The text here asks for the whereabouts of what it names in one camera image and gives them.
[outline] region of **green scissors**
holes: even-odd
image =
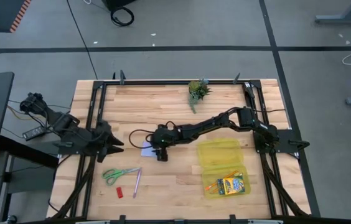
[[[134,172],[139,170],[140,167],[132,168],[132,169],[125,169],[125,170],[118,170],[118,169],[108,169],[104,173],[102,173],[102,178],[106,179],[106,184],[111,186],[115,183],[115,181],[124,174]]]

